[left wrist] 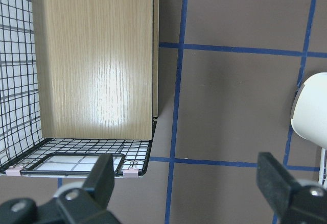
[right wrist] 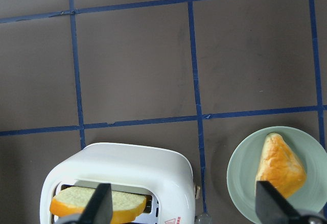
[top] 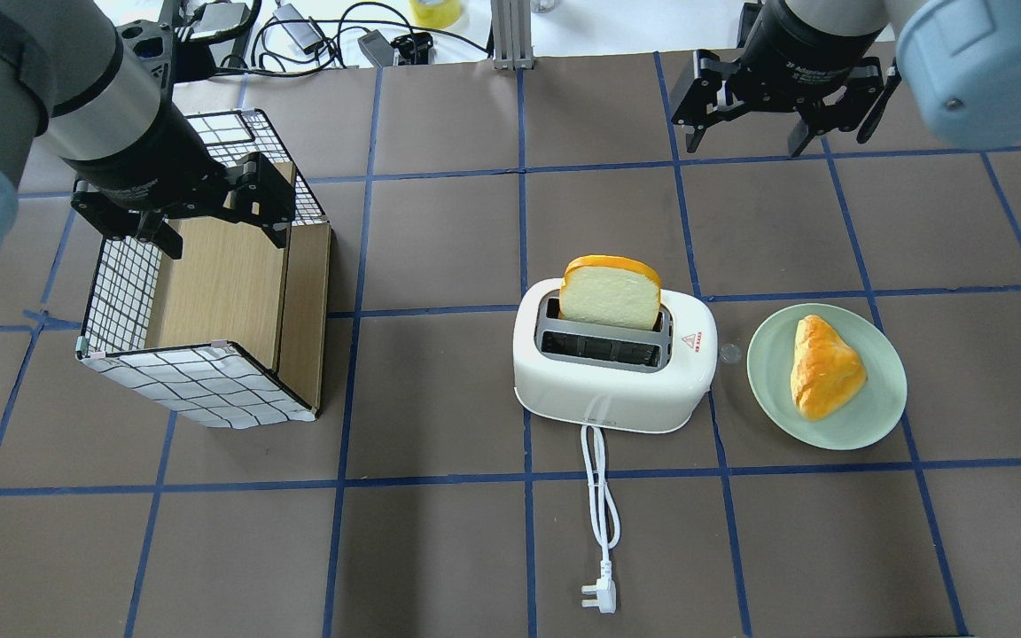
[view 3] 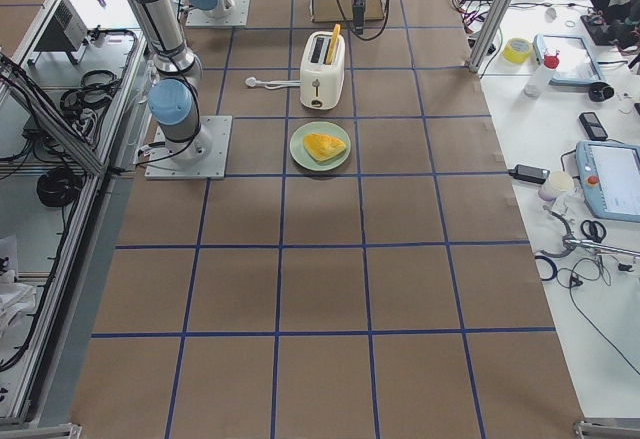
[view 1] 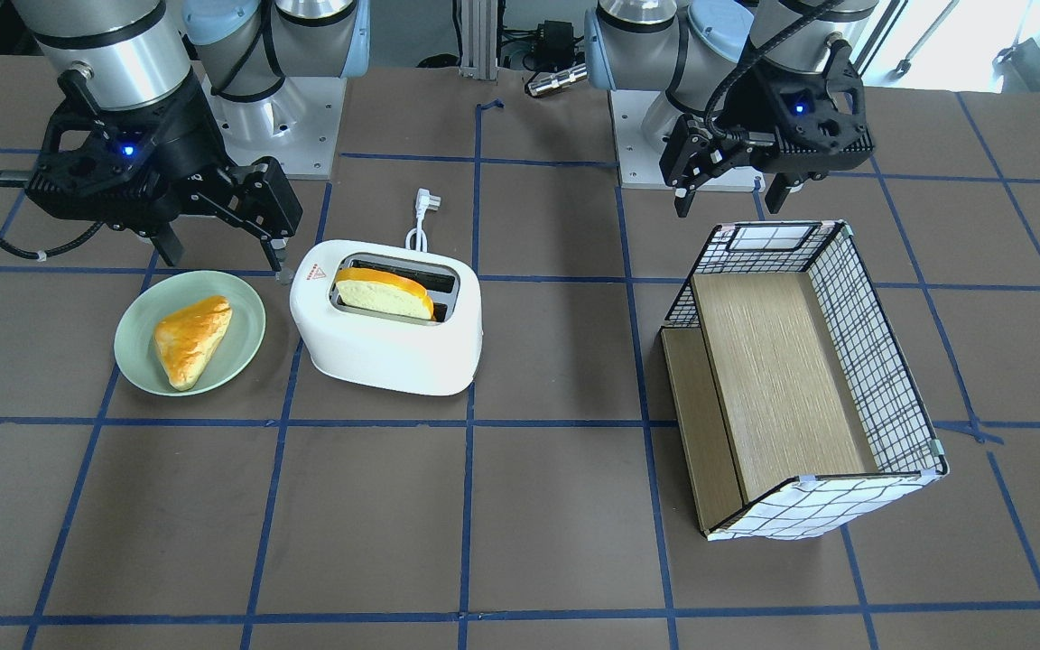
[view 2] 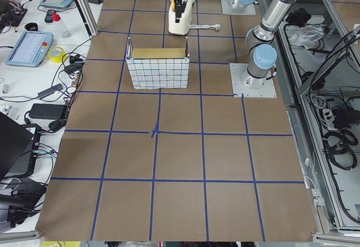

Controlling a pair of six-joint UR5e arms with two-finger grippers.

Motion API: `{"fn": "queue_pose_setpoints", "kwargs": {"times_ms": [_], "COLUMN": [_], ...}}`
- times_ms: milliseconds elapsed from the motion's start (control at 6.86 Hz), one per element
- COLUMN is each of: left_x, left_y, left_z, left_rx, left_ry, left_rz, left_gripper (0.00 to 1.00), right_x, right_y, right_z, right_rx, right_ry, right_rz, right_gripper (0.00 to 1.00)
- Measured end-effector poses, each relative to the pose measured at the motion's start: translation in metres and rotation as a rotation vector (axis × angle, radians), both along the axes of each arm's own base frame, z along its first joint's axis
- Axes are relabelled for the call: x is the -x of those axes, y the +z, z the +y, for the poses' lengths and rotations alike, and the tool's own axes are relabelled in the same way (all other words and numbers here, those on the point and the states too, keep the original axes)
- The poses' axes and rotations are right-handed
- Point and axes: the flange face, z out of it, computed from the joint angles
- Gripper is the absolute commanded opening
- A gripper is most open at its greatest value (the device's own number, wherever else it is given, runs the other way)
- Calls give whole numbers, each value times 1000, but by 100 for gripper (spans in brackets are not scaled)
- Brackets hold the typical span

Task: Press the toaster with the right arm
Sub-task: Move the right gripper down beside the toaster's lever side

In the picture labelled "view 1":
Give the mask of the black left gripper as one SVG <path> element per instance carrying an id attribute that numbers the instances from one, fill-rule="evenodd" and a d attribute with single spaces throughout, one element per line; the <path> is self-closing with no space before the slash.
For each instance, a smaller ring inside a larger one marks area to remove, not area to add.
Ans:
<path id="1" fill-rule="evenodd" d="M 764 194 L 768 214 L 775 215 L 794 192 L 794 173 L 848 172 L 869 159 L 876 144 L 851 50 L 849 42 L 835 41 L 822 71 L 759 59 L 727 90 L 723 135 L 697 116 L 678 116 L 659 160 L 677 217 L 688 217 L 697 189 L 731 168 L 776 173 Z"/>

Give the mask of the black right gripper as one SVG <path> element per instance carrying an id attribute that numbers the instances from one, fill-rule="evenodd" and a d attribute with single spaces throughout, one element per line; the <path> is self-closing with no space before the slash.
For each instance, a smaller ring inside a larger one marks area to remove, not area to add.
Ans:
<path id="1" fill-rule="evenodd" d="M 286 240 L 302 204 L 280 161 L 263 156 L 236 166 L 224 147 L 193 70 L 165 98 L 107 110 L 86 74 L 58 77 L 66 99 L 47 123 L 25 194 L 51 217 L 157 227 L 152 244 L 178 267 L 185 248 L 171 225 L 180 214 L 213 214 L 263 248 L 274 272 L 286 272 Z"/>

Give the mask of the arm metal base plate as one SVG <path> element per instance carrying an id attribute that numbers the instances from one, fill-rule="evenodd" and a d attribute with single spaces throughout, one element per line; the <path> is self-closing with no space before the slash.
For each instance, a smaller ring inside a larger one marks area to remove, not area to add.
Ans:
<path id="1" fill-rule="evenodd" d="M 659 161 L 681 112 L 664 90 L 609 90 L 609 106 L 620 185 L 667 190 Z"/>
<path id="2" fill-rule="evenodd" d="M 346 79 L 288 78 L 271 97 L 251 103 L 208 96 L 227 155 L 245 166 L 280 161 L 290 180 L 329 180 L 343 115 Z"/>

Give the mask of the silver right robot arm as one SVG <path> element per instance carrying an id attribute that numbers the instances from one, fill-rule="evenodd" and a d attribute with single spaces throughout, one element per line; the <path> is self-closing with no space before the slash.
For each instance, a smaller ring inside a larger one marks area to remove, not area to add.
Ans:
<path id="1" fill-rule="evenodd" d="M 370 66 L 367 1 L 17 1 L 63 94 L 26 198 L 131 231 L 170 266 L 217 218 L 286 276 L 293 178 L 330 176 L 343 94 Z"/>

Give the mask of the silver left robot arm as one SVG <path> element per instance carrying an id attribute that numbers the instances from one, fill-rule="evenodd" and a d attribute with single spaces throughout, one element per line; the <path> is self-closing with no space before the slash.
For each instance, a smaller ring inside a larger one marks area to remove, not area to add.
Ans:
<path id="1" fill-rule="evenodd" d="M 584 63 L 604 90 L 659 90 L 673 116 L 659 172 L 678 217 L 736 168 L 772 174 L 771 213 L 807 181 L 849 172 L 876 145 L 853 40 L 874 1 L 599 1 Z"/>

